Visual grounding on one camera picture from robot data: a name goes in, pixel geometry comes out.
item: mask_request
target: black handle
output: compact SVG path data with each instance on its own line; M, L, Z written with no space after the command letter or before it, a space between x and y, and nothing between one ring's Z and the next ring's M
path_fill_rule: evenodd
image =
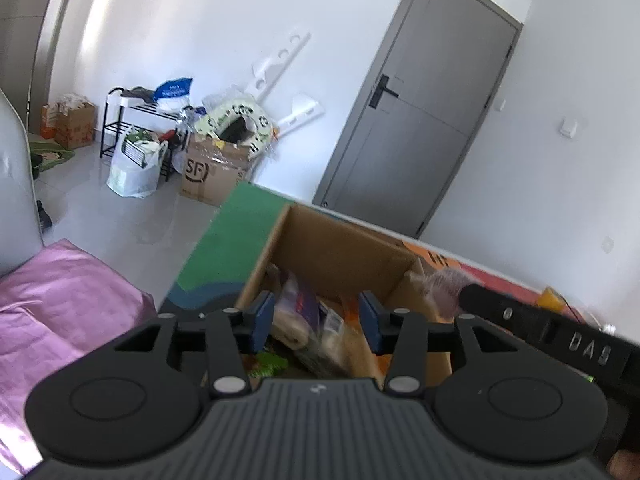
M393 97L399 97L397 92L394 92L393 90L390 90L389 88L386 87L386 84L388 82L389 82L389 76L383 74L380 77L380 80L378 81L378 86L376 86L376 89L373 92L371 101L369 101L369 106L371 108L373 109L378 108L378 103L380 102L380 98L382 97L382 92L386 92L392 95Z

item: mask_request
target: shoe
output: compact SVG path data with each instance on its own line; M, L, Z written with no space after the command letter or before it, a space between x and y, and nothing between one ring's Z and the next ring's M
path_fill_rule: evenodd
M51 229L53 227L53 222L51 221L51 217L47 214L46 211L44 211L44 208L42 207L42 202L40 200L38 200L36 204L38 206L38 216L40 217L40 230L44 232L47 229Z
M44 158L38 153L31 153L31 174L33 179L36 180L40 176L40 165L43 163Z

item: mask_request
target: snack package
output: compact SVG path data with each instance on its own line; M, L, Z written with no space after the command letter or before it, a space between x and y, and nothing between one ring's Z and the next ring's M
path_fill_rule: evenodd
M295 274L284 271L282 292L276 301L271 334L292 350L299 350L315 338L319 327L316 295Z
M292 272L269 266L267 279L272 290L280 290L271 336L291 349L300 364L316 377L348 377L344 321L340 315L319 301L308 285Z

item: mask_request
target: orange box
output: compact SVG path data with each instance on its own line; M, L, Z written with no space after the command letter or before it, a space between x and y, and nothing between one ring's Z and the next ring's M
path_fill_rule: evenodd
M40 117L40 136L43 139L53 139L56 136L56 122L58 120L58 106L44 105Z

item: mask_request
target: pink blanket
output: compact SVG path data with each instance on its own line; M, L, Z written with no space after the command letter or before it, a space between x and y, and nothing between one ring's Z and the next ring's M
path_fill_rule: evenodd
M24 403L44 377L155 316L153 298L68 240L0 279L0 459L22 474L40 454Z

